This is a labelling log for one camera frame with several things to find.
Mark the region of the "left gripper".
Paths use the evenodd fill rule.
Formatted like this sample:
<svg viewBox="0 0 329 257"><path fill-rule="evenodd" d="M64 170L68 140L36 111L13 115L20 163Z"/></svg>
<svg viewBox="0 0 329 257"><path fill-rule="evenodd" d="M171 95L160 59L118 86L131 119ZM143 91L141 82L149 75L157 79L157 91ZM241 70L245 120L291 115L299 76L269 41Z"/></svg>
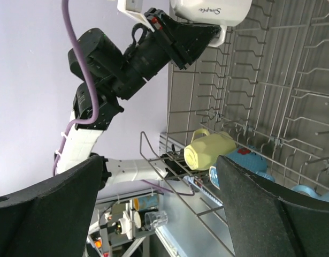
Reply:
<svg viewBox="0 0 329 257"><path fill-rule="evenodd" d="M151 7L144 16L155 30L154 37L179 69L188 69L220 33L220 27L178 22L163 10Z"/></svg>

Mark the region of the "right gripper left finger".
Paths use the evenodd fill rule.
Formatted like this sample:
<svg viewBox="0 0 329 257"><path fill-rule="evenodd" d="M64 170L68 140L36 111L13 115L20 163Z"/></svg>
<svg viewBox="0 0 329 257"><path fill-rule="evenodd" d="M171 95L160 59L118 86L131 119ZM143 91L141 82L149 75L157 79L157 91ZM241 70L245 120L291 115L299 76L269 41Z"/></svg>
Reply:
<svg viewBox="0 0 329 257"><path fill-rule="evenodd" d="M0 196L0 256L82 256L102 171L101 159L92 156Z"/></svg>

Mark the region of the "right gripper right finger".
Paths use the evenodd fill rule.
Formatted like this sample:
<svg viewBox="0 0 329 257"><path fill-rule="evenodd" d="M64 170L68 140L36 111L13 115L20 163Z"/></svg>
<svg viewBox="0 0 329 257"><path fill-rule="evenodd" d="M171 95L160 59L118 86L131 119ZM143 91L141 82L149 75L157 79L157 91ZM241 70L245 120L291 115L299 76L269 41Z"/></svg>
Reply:
<svg viewBox="0 0 329 257"><path fill-rule="evenodd" d="M216 163L236 256L329 256L329 202L294 192L239 166Z"/></svg>

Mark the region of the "white mug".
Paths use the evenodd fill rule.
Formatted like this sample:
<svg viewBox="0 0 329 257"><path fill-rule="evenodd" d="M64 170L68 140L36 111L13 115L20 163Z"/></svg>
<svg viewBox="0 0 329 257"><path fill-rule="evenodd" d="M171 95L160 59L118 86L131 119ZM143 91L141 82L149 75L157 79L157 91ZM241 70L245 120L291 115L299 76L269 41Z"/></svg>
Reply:
<svg viewBox="0 0 329 257"><path fill-rule="evenodd" d="M235 27L244 21L252 0L172 0L170 5L179 18L219 26L219 38L209 44L216 48L225 42L228 27Z"/></svg>

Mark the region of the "blue floral mug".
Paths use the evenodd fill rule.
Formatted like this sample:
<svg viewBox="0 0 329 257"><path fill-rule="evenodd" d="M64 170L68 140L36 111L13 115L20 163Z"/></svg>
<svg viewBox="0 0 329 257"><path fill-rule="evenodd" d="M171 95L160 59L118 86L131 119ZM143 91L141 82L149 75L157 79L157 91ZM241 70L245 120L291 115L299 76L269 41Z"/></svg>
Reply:
<svg viewBox="0 0 329 257"><path fill-rule="evenodd" d="M266 173L266 159L262 155L253 152L251 149L256 150L254 146L239 147L231 153L226 154L226 157L239 166L266 179L270 179L270 176Z"/></svg>

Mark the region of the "plain blue mug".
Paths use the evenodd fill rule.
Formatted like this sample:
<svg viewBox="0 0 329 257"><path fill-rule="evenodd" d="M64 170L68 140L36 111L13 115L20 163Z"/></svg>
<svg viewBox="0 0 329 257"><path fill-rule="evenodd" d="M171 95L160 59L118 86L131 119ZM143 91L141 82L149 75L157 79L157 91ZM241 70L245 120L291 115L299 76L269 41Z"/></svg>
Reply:
<svg viewBox="0 0 329 257"><path fill-rule="evenodd" d="M255 172L256 175L259 175L271 182L276 182L275 178L271 175L268 175L264 172ZM325 201L325 202L329 202L329 192L323 194L323 195L319 195L314 189L312 189L311 187L305 186L305 185L296 185L293 186L291 188L292 191L303 194L303 195L307 195L311 198L320 200L320 201Z"/></svg>

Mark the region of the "yellow mug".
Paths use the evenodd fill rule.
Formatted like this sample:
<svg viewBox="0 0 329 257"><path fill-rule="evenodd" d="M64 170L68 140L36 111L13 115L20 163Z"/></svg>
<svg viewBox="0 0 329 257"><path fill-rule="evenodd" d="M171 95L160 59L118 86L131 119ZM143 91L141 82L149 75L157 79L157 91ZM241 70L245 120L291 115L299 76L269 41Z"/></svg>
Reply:
<svg viewBox="0 0 329 257"><path fill-rule="evenodd" d="M183 150L183 157L191 170L208 170L219 155L227 155L236 149L233 138L224 131L210 133L205 128L193 132L190 144Z"/></svg>

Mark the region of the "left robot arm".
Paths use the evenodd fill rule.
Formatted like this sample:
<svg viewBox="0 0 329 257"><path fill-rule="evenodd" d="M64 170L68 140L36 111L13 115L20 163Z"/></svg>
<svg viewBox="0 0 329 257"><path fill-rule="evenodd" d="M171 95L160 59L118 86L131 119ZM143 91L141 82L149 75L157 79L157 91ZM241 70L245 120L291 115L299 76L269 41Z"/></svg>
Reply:
<svg viewBox="0 0 329 257"><path fill-rule="evenodd" d="M54 174L92 157L98 138L113 117L124 111L119 100L134 96L168 63L187 69L221 32L217 25L175 21L156 8L149 9L145 18L146 24L132 28L132 33L141 30L141 36L124 52L99 28L89 29L77 40L80 57L74 49L68 52L70 70L83 82L55 154Z"/></svg>

